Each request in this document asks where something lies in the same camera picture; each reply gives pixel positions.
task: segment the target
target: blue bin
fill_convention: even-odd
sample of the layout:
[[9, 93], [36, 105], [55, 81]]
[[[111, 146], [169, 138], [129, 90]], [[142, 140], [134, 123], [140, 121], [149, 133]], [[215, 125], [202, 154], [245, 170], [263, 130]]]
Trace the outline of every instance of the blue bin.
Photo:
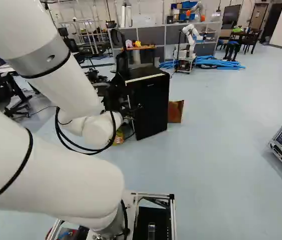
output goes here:
[[197, 4], [197, 1], [184, 1], [182, 2], [182, 8], [190, 9], [191, 7], [195, 6], [196, 4]]
[[179, 15], [179, 20], [185, 20], [186, 19], [186, 14], [180, 14]]
[[191, 8], [191, 7], [194, 7], [196, 4], [197, 4], [197, 1], [191, 1], [191, 2], [190, 2], [190, 8]]

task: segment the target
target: brown paper bag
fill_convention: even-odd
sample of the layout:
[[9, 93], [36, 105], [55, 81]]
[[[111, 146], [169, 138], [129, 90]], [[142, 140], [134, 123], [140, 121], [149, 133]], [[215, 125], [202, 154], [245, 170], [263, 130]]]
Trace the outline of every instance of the brown paper bag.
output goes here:
[[183, 112], [184, 100], [181, 101], [169, 101], [168, 107], [168, 122], [169, 123], [181, 123]]

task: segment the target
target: yellow object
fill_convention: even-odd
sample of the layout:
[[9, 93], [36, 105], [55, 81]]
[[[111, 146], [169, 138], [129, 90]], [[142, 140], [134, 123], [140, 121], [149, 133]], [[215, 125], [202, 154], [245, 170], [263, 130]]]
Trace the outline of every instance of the yellow object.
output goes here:
[[119, 128], [116, 131], [115, 140], [113, 142], [113, 146], [121, 145], [124, 142], [124, 134], [122, 130]]
[[135, 41], [135, 46], [140, 48], [142, 45], [141, 45], [141, 42], [140, 41]]

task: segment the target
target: door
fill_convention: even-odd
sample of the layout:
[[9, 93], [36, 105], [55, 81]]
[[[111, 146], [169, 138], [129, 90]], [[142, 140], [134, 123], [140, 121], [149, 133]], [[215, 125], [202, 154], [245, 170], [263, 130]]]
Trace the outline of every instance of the door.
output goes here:
[[252, 29], [260, 29], [265, 12], [267, 9], [268, 4], [267, 3], [256, 3], [254, 5], [253, 13], [250, 19], [249, 27]]
[[267, 39], [269, 39], [272, 36], [274, 29], [275, 29], [275, 26], [276, 26], [276, 23], [279, 20], [281, 11], [282, 11], [282, 3], [272, 4], [270, 13], [269, 13], [268, 18], [266, 20], [264, 31], [263, 31], [261, 39], [260, 39], [260, 43], [267, 41]]

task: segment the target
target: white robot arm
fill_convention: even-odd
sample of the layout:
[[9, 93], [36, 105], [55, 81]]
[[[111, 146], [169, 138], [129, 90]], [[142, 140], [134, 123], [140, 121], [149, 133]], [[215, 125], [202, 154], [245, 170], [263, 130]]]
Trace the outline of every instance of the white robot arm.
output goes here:
[[[0, 0], [0, 57], [60, 107], [67, 130], [95, 146], [112, 136], [109, 113], [99, 115], [96, 91], [38, 0]], [[114, 115], [118, 128], [122, 117]]]
[[[0, 0], [0, 57], [60, 107], [59, 121], [86, 142], [113, 134], [100, 102], [39, 0]], [[114, 113], [117, 128], [122, 116]], [[45, 213], [106, 232], [121, 213], [121, 171], [52, 145], [0, 113], [0, 209]]]
[[193, 56], [195, 40], [203, 40], [203, 37], [199, 34], [193, 24], [189, 24], [188, 26], [182, 28], [182, 32], [186, 35], [187, 40], [190, 44], [189, 54], [190, 56]]
[[195, 13], [195, 19], [194, 20], [196, 20], [198, 22], [204, 22], [205, 21], [205, 15], [204, 15], [203, 11], [204, 11], [204, 6], [203, 6], [201, 0], [199, 0], [199, 2], [190, 9], [191, 13]]

